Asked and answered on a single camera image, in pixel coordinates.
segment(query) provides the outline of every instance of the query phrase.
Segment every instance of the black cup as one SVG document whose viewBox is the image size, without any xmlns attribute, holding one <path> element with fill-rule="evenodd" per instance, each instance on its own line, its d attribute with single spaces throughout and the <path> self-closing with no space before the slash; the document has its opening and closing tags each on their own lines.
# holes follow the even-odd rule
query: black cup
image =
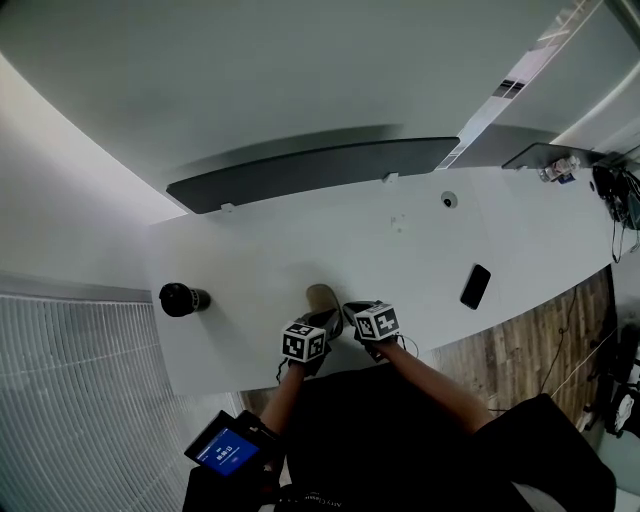
<svg viewBox="0 0 640 512">
<path fill-rule="evenodd" d="M 173 317 L 204 311 L 211 304 L 211 296 L 199 288 L 182 283 L 167 283 L 160 290 L 160 303 L 164 312 Z"/>
</svg>

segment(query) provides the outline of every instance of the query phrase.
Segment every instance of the black shirt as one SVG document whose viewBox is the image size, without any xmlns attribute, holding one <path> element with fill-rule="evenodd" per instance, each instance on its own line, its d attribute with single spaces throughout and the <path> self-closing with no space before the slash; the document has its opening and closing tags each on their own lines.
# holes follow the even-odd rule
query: black shirt
<svg viewBox="0 0 640 512">
<path fill-rule="evenodd" d="M 213 482 L 192 470 L 183 511 L 509 510 L 531 508 L 512 482 L 567 512 L 615 507 L 615 479 L 547 395 L 474 435 L 457 428 L 391 365 L 305 382 L 287 433 L 292 486 Z"/>
</svg>

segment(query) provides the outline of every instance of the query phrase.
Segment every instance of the wire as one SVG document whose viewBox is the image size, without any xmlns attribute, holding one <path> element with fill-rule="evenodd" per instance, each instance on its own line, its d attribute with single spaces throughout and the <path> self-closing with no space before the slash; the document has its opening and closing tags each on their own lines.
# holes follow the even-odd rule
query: wire
<svg viewBox="0 0 640 512">
<path fill-rule="evenodd" d="M 567 380 L 565 380 L 562 384 L 560 384 L 560 385 L 557 387 L 557 389 L 553 392 L 553 395 L 551 395 L 551 398 L 553 398 L 554 396 L 556 396 L 556 395 L 558 394 L 558 391 L 560 391 L 560 388 L 561 388 L 562 386 L 564 386 L 567 382 L 569 382 L 569 380 L 571 379 L 571 377 L 573 377 L 574 373 L 576 373 L 584 363 L 586 363 L 589 359 L 591 359 L 591 356 L 592 356 L 593 354 L 595 354 L 598 350 L 600 350 L 600 347 L 602 347 L 602 345 L 604 345 L 604 342 L 605 342 L 605 341 L 607 341 L 611 336 L 613 336 L 613 333 L 615 333 L 617 330 L 618 330 L 618 328 L 616 327 L 613 331 L 611 331 L 611 332 L 606 336 L 606 338 L 605 338 L 605 339 L 603 339 L 603 340 L 600 342 L 600 345 L 598 345 L 598 346 L 593 350 L 593 352 L 591 352 L 591 354 L 589 354 L 589 355 L 585 358 L 585 360 L 584 360 L 584 361 L 582 361 L 578 366 L 576 366 L 576 369 L 575 369 L 575 370 L 573 370 L 573 371 L 571 372 L 571 375 L 569 375 L 569 376 L 567 377 Z"/>
<path fill-rule="evenodd" d="M 569 325 L 569 320 L 571 320 L 571 313 L 573 312 L 573 306 L 576 303 L 577 295 L 578 295 L 578 285 L 573 287 L 573 299 L 571 299 L 571 305 L 569 306 L 569 312 L 567 313 L 567 321 L 565 322 L 567 327 L 566 327 L 566 329 L 564 327 L 560 327 L 560 329 L 558 329 L 558 332 L 560 333 L 560 343 L 558 343 L 558 350 L 556 351 L 556 356 L 553 358 L 553 362 L 551 363 L 551 366 L 549 367 L 549 371 L 547 372 L 547 376 L 542 381 L 542 386 L 540 386 L 540 393 L 538 393 L 538 395 L 541 395 L 542 392 L 544 391 L 544 386 L 547 383 L 547 380 L 549 379 L 549 376 L 551 375 L 551 370 L 553 370 L 553 366 L 556 364 L 556 361 L 558 360 L 558 356 L 560 355 L 560 349 L 562 349 L 562 342 L 564 341 L 564 335 L 571 327 Z"/>
<path fill-rule="evenodd" d="M 278 375 L 276 375 L 276 380 L 278 381 L 278 384 L 280 384 L 280 372 L 282 371 L 282 367 L 284 366 L 284 363 L 287 362 L 287 358 L 285 357 L 282 362 L 280 363 L 280 366 L 278 366 Z"/>
</svg>

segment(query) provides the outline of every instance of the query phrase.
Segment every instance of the air vent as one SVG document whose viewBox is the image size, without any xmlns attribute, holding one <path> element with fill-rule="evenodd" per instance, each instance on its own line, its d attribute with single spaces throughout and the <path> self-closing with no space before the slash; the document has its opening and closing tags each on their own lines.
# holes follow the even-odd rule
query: air vent
<svg viewBox="0 0 640 512">
<path fill-rule="evenodd" d="M 524 87 L 523 82 L 514 82 L 513 80 L 503 80 L 500 86 L 493 93 L 498 98 L 513 99 Z"/>
</svg>

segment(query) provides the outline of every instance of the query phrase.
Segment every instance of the black phone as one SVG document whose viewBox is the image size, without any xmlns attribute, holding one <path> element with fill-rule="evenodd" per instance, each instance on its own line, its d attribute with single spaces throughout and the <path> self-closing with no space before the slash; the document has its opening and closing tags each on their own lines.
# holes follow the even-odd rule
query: black phone
<svg viewBox="0 0 640 512">
<path fill-rule="evenodd" d="M 478 309 L 478 304 L 480 304 L 482 300 L 490 278 L 491 272 L 482 265 L 474 265 L 469 280 L 467 281 L 467 286 L 464 287 L 464 291 L 460 297 L 460 302 L 471 309 Z"/>
</svg>

